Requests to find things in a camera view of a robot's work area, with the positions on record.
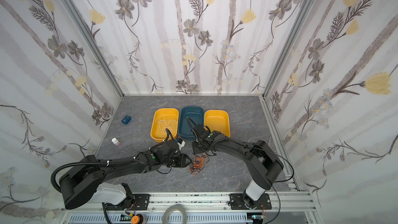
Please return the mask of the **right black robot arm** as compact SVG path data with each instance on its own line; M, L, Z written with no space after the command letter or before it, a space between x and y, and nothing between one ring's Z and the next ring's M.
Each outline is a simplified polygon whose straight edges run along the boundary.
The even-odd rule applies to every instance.
M223 152L243 161L251 175L251 182L244 196L255 202L270 190L284 169L281 157L274 153L264 141L256 143L234 140L218 131L197 124L191 129L199 151Z

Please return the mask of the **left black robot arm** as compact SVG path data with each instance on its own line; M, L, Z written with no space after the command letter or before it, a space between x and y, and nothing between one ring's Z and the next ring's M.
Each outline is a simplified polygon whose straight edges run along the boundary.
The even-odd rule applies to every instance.
M162 166L169 169L186 168L192 159L180 150L182 141L169 140L141 151L132 157L98 159L94 155L79 162L68 163L55 169L50 181L63 197L66 209L75 209L86 203L104 203L111 210L124 210L137 202L128 184L109 184L114 178L130 174L158 171Z

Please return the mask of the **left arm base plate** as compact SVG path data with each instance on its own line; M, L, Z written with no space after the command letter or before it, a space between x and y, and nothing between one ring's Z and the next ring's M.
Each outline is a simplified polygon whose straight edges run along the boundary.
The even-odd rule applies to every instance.
M133 193L126 183L120 184L125 191L125 197L118 204L105 203L108 211L146 211L150 200L150 194Z

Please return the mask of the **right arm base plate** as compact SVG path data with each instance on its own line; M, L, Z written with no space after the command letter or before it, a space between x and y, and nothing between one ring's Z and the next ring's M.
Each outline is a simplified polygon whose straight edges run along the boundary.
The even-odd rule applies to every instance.
M231 210L270 210L271 201L268 194L262 194L259 200L254 201L245 194L229 194Z

